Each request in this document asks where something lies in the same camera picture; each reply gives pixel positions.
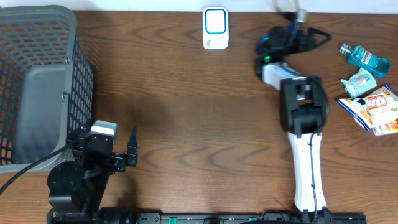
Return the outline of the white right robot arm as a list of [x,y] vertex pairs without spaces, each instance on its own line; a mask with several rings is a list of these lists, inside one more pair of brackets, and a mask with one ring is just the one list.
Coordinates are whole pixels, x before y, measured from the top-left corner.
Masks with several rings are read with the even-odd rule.
[[330,105],[320,77],[304,75],[284,62],[297,28],[276,26],[260,39],[255,71],[262,82],[279,91],[279,120],[294,157],[295,208],[302,221],[315,223],[326,207],[320,146]]

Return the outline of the yellow snack bag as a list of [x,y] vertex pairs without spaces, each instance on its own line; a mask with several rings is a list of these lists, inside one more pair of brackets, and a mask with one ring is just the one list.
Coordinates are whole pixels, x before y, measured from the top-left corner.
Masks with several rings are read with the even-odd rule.
[[366,97],[341,98],[337,103],[375,136],[397,133],[397,94],[388,84]]

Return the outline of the blue Listerine mouthwash bottle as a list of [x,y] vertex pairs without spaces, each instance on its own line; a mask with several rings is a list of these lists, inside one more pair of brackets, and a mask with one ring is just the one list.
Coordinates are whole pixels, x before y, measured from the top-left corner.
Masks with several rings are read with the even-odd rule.
[[365,69],[376,78],[384,78],[391,67],[391,62],[388,59],[367,51],[361,45],[352,47],[348,44],[342,44],[339,53],[346,57],[348,63]]

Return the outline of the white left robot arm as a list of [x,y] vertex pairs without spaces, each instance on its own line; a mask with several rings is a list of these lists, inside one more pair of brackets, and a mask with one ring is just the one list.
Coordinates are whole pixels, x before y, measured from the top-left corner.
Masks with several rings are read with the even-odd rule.
[[50,189],[48,223],[135,223],[126,208],[100,207],[109,177],[137,165],[137,128],[133,127],[127,152],[113,152],[112,134],[81,127],[67,141],[73,160],[56,165],[47,177]]

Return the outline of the teal wet wipes pack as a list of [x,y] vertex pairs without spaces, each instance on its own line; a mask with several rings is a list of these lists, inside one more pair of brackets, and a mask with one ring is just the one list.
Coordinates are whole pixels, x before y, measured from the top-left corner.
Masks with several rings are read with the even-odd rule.
[[344,84],[346,92],[352,98],[357,98],[377,87],[375,78],[363,68],[360,68],[349,80],[341,79],[340,81]]

